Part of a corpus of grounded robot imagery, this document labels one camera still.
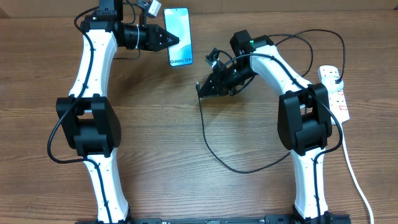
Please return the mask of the Galaxy S24+ smartphone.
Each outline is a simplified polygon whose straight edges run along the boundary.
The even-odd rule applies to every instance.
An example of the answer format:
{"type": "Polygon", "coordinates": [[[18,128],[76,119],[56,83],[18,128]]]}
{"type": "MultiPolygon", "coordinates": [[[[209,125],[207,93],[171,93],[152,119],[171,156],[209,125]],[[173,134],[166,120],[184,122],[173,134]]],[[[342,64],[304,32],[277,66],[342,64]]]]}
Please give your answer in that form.
{"type": "Polygon", "coordinates": [[[179,42],[168,48],[171,67],[193,63],[192,35],[189,10],[186,7],[164,9],[165,30],[179,38],[179,42]]]}

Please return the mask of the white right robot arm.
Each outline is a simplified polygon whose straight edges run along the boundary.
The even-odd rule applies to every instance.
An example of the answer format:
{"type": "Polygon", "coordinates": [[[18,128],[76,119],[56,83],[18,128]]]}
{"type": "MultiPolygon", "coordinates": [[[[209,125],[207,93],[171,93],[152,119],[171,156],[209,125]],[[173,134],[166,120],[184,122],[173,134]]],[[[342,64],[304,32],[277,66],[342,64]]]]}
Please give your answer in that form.
{"type": "Polygon", "coordinates": [[[329,212],[323,189],[327,140],[332,125],[338,123],[326,86],[313,85],[298,75],[266,35],[252,38],[242,30],[234,33],[229,44],[235,56],[227,62],[220,61],[219,49],[206,56],[213,71],[203,85],[197,85],[198,98],[235,95],[237,86],[246,86],[257,75],[279,97],[277,132],[293,159],[295,203],[291,215],[268,215],[265,221],[280,218],[283,223],[349,223],[348,215],[329,212]]]}

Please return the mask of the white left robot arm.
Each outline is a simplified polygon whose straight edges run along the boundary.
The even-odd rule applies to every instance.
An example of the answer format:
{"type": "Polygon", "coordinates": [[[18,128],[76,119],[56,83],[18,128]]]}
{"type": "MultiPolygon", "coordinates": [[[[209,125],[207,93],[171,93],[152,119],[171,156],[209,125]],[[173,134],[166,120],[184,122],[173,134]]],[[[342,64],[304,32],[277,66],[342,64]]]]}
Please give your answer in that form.
{"type": "Polygon", "coordinates": [[[80,13],[75,27],[83,35],[83,53],[75,83],[58,98],[59,117],[50,133],[47,154],[60,164],[82,162],[93,185],[98,215],[95,223],[133,223],[118,171],[121,123],[108,100],[111,64],[117,49],[158,52],[179,43],[178,37],[147,18],[157,16],[158,1],[136,1],[138,21],[123,21],[122,0],[100,1],[80,13]]]}

